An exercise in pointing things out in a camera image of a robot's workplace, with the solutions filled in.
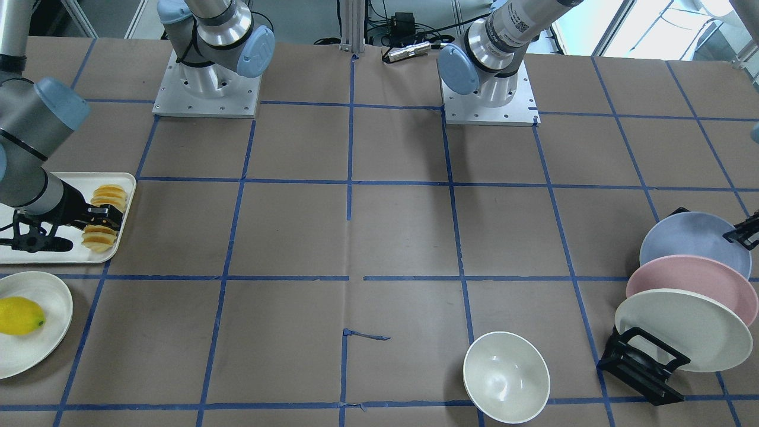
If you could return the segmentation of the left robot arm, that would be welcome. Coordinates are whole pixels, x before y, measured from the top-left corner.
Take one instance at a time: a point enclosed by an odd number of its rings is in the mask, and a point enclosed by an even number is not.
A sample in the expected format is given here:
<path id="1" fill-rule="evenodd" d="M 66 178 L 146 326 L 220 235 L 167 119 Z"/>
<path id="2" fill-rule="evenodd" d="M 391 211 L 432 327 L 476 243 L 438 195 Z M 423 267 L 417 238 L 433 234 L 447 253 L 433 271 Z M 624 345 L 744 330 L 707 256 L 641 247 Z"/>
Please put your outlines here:
<path id="1" fill-rule="evenodd" d="M 530 84 L 523 126 L 461 125 L 453 83 L 479 97 L 568 1 L 507 1 L 433 55 L 435 105 L 423 111 L 433 159 L 435 228 L 469 262 L 487 249 L 637 254 L 650 226 L 679 206 L 742 222 L 757 208 L 757 92 L 726 62 L 524 56 L 513 100 Z"/>

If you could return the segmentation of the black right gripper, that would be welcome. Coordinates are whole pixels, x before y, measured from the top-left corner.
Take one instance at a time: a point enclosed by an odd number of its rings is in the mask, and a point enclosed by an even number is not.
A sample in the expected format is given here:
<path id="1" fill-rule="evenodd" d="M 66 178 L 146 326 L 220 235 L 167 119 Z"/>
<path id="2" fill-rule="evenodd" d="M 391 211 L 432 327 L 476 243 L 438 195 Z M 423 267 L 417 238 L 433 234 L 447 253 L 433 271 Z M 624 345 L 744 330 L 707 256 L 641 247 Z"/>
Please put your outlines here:
<path id="1" fill-rule="evenodd" d="M 90 205 L 78 189 L 60 179 L 48 179 L 40 194 L 21 207 L 21 213 L 36 221 L 79 230 L 91 225 L 119 232 L 124 222 L 124 214 L 117 206 Z"/>

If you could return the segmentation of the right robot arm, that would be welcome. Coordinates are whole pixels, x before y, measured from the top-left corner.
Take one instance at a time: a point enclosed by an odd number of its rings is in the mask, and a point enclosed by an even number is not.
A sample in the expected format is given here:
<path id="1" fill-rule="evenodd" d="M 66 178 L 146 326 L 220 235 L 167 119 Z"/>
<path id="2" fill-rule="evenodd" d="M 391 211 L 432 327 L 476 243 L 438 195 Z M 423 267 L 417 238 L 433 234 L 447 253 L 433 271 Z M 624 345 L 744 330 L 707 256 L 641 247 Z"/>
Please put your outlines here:
<path id="1" fill-rule="evenodd" d="M 35 229 L 106 226 L 121 229 L 125 209 L 102 208 L 43 165 L 81 127 L 88 103 L 55 78 L 24 78 L 32 1 L 2 2 L 2 204 L 15 221 Z M 273 59 L 273 30 L 254 22 L 245 1 L 160 1 L 159 19 L 177 62 L 188 68 L 219 66 L 258 78 Z"/>

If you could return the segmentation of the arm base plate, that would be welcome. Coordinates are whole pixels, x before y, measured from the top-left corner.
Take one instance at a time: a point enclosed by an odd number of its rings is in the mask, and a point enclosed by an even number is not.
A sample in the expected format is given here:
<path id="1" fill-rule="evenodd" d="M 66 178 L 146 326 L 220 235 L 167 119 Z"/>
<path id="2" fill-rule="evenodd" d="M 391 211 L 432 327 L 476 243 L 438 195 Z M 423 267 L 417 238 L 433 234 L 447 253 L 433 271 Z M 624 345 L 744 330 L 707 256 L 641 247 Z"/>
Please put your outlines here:
<path id="1" fill-rule="evenodd" d="M 152 113 L 174 118 L 254 119 L 262 78 L 246 78 L 217 64 L 193 68 L 171 52 Z"/>
<path id="2" fill-rule="evenodd" d="M 493 77 L 477 92 L 457 94 L 440 83 L 449 125 L 533 126 L 541 122 L 526 64 L 507 78 Z"/>

